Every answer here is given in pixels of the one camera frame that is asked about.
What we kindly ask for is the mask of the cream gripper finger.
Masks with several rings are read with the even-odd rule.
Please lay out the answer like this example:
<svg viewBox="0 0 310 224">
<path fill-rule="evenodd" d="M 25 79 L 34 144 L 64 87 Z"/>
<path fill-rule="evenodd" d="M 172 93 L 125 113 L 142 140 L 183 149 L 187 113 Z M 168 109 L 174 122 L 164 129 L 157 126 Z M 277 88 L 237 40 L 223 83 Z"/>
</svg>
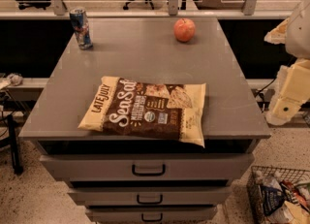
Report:
<svg viewBox="0 0 310 224">
<path fill-rule="evenodd" d="M 271 125 L 284 125 L 310 99 L 310 60 L 298 58 L 290 67 L 278 71 L 275 93 L 271 98 L 266 121 Z"/>
<path fill-rule="evenodd" d="M 284 44 L 286 41 L 286 31 L 289 23 L 289 18 L 283 20 L 280 24 L 278 24 L 275 28 L 269 31 L 263 38 L 265 42 L 279 45 Z"/>
</svg>

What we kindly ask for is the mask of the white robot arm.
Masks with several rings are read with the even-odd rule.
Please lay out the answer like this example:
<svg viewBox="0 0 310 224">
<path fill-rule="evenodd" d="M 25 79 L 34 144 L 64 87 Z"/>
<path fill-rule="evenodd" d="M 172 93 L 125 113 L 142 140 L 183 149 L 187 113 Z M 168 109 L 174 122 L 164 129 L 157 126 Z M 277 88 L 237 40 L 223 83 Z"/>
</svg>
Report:
<svg viewBox="0 0 310 224">
<path fill-rule="evenodd" d="M 269 31 L 264 40 L 284 44 L 286 52 L 296 58 L 290 67 L 280 67 L 265 116 L 271 125 L 284 125 L 310 99 L 310 0 L 302 0 L 291 16 Z"/>
</svg>

